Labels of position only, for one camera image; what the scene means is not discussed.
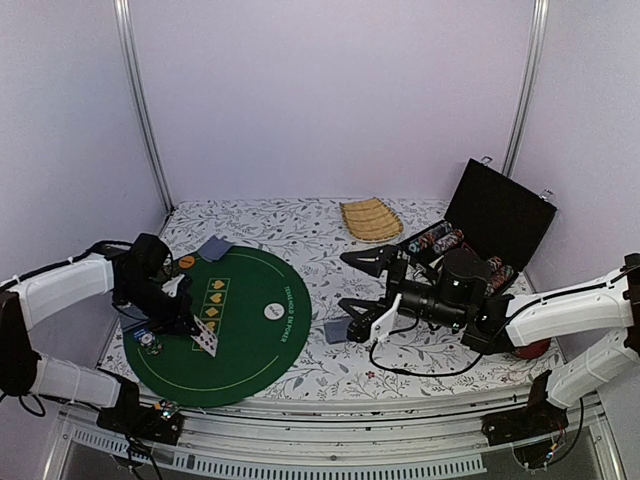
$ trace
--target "poker table mat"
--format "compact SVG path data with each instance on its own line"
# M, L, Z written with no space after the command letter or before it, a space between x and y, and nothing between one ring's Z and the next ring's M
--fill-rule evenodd
M311 301L290 265L248 247L219 261L192 253L176 263L193 280L191 310L218 336L217 353L163 335L162 352L150 355L126 333L127 360L147 387L183 406L216 407L263 390L291 367L309 335Z

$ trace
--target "playing card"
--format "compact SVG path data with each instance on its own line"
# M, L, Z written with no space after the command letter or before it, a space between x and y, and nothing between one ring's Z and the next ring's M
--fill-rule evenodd
M221 240L214 235L198 249L198 254L207 262L213 262L220 260L231 247L233 243Z
M171 280L165 282L164 285L162 285L162 291L169 295L171 298L174 298L178 294L178 286L180 285L182 279L184 279L183 274L180 274L177 277L173 277Z
M351 317L332 318L324 322L324 336L329 345L347 341L347 329L353 321Z
M193 320L200 329L200 335L192 335L191 338L193 338L193 341L200 345L205 352L215 357L218 350L218 337L209 330L198 317L194 316Z

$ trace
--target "stack of poker chips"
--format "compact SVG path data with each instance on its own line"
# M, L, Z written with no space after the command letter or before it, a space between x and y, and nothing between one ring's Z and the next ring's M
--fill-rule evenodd
M421 250L426 250L431 247L434 243L440 240L442 237L446 236L448 233L451 233L453 227L449 222L442 222L433 228L427 230L418 238L413 240L409 244L409 251L418 253Z
M436 243L434 243L431 249L437 255L444 255L445 252L451 250L456 245L459 245L463 239L464 239L464 234L462 233L462 230L456 229L451 233L442 237Z
M490 297L509 281L514 271L513 267L503 265L502 259L499 257L491 257L487 260L487 263L493 272L489 278L489 283L487 283L487 289L485 290L485 296Z

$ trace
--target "metal bar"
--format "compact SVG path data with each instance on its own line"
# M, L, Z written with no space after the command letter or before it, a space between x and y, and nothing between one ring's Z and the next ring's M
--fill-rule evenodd
M151 118L147 108L142 79L140 77L140 67L133 37L129 0L114 0L114 5L122 56L129 78L131 96L133 97L133 103L136 108L140 131L142 133L145 150L147 151L147 158L149 159L153 179L164 210L167 214L170 214L174 209L174 203L171 198L169 183L167 182L167 177L164 173L162 162L160 161L160 154L151 126Z
M538 65L542 55L542 47L544 44L544 33L547 25L547 14L549 11L549 0L536 0L533 9L533 22L531 25L531 36L529 37L529 53L525 67L524 79L520 90L520 99L518 101L518 109L516 110L516 118L513 122L511 137L509 138L509 146L507 147L507 156L502 167L502 174L506 177L513 176L513 172L522 143L522 135L529 113L529 105L533 95L533 88L536 77L538 75Z
M600 419L598 423L591 425L590 430L591 440L604 479L625 480L627 477L607 419Z

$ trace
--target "black cable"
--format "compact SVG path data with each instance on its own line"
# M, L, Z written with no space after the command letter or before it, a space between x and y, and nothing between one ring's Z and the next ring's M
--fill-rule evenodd
M42 400L40 400L38 398L37 395L33 395L33 394L29 394L31 397L33 397L33 399L36 401L36 403L38 404L38 407L40 407L40 411L37 412L29 407L27 407L27 404L24 403L24 396L20 395L18 397L18 402L20 402L20 406L27 412L30 413L31 415L33 415L34 417L38 417L38 418L43 418L46 414L47 414L47 410L44 408L44 405L42 403Z
M389 335L396 335L398 333L410 332L411 330L417 328L419 323L420 323L420 315L416 314L416 321L413 325L406 328L398 328L397 330L392 330L389 332Z
M576 436L573 438L573 442L571 442L571 445L569 445L569 448L567 448L565 450L564 454L561 457L554 458L553 460L551 460L547 464L547 466L555 465L556 463L560 463L562 460L567 458L567 456L571 453L571 451L578 444L578 439L580 438L580 433L582 433L582 426L583 425L584 425L584 401L582 399L580 399L580 424L578 425L578 430L576 432Z
M618 275L617 277L614 277L610 283L616 283L619 280L621 280L622 278L626 277L629 273L633 272L634 270L637 270L638 268L640 268L640 265L635 265L631 268L625 269L624 267L620 269L621 273L620 275ZM606 287L607 284L606 283L598 283L595 285L589 285L586 287L578 287L578 288L574 288L571 290L565 290L562 292L557 292L557 293L552 293L551 295L548 295L546 297L541 297L538 298L536 300L533 300L532 302L527 303L526 305L523 305L522 307L520 307L518 310L516 310L515 313L513 313L510 317L508 317L504 324L498 329L498 331L495 333L495 335L491 338L491 340L489 340L489 343L487 343L487 346L485 347L484 351L479 353L478 356L469 364L467 365L465 368L463 368L462 370L458 370L457 372L447 372L447 373L420 373L420 372L411 372L409 370L406 370L404 368L391 368L391 367L385 367L383 365L380 365L378 362L376 362L373 358L373 353L378 345L377 340L373 342L373 344L371 345L371 350L369 350L369 362L374 366L379 368L380 370L384 370L386 372L392 372L395 373L397 375L407 375L410 377L420 377L420 378L441 378L441 377L456 377L458 375L462 375L464 373L467 373L469 370L471 370L473 367L475 367L478 362L482 359L482 357L484 357L486 355L486 353L491 349L491 347L493 346L493 344L495 343L495 341L498 339L498 337L502 334L502 332L504 332L504 330L507 328L507 325L509 325L509 323L511 323L511 321L517 317L518 315L520 315L522 312L524 312L525 310L533 307L534 305L537 305L539 303L542 302L546 302L548 300L552 300L554 298L559 298L559 297L563 297L565 295L571 295L574 293L582 293L582 292L587 292L589 290L598 290L600 288L604 288Z

